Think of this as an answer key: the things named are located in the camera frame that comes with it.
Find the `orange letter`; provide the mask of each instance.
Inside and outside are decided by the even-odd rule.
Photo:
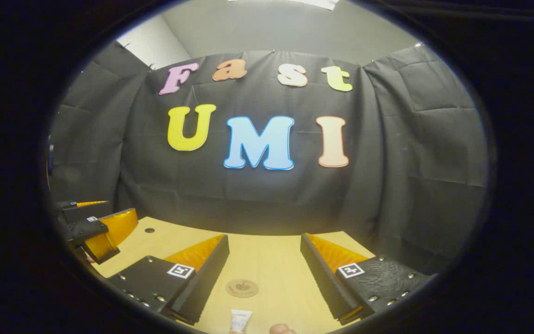
[[[306,70],[300,65],[282,64],[279,71],[281,74],[277,75],[277,80],[284,85],[303,87],[308,83],[308,79],[304,75]]]
[[[345,125],[343,118],[322,116],[316,122],[323,129],[323,155],[318,164],[324,167],[343,167],[350,160],[343,154],[343,137],[341,127]]]
[[[246,74],[244,64],[244,59],[232,59],[225,61],[224,63],[218,65],[218,70],[216,70],[216,73],[214,73],[213,78],[217,82],[226,79],[240,78]]]

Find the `pink letter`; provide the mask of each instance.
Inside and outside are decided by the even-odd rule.
[[[164,88],[158,94],[164,95],[176,92],[180,88],[178,83],[184,84],[189,78],[189,73],[196,71],[198,68],[198,63],[172,67],[168,70],[168,78],[166,79]]]

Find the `blue letter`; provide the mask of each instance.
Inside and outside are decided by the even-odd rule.
[[[248,162],[257,167],[265,150],[269,148],[267,159],[263,165],[267,169],[286,171],[294,167],[290,159],[290,127],[294,119],[286,116],[276,116],[269,120],[263,133],[259,135],[248,117],[233,117],[227,122],[232,129],[230,152],[224,165],[228,168],[242,168],[245,161],[242,159],[242,148],[246,152]]]

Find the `black curtain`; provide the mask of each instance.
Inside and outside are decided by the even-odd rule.
[[[248,73],[215,82],[218,64],[244,59]],[[158,95],[168,69],[199,63],[176,93]],[[301,65],[305,87],[278,82],[278,66]],[[327,66],[350,74],[352,91],[332,89]],[[167,142],[168,110],[187,106],[184,136],[199,104],[215,104],[206,143],[181,152]],[[294,118],[290,171],[260,163],[228,169],[226,121],[247,116],[258,133],[274,116]],[[319,116],[338,116],[350,159],[318,164]],[[466,88],[425,46],[367,66],[286,51],[244,51],[149,71],[118,44],[70,87],[51,130],[55,199],[108,199],[195,228],[286,235],[346,231],[374,252],[437,271],[475,225],[487,185],[487,142]]]

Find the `yellow-green letter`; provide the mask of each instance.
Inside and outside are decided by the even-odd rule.
[[[327,74],[327,82],[332,89],[350,91],[353,88],[350,84],[343,82],[343,78],[349,78],[350,74],[343,72],[339,66],[324,67],[320,71]]]

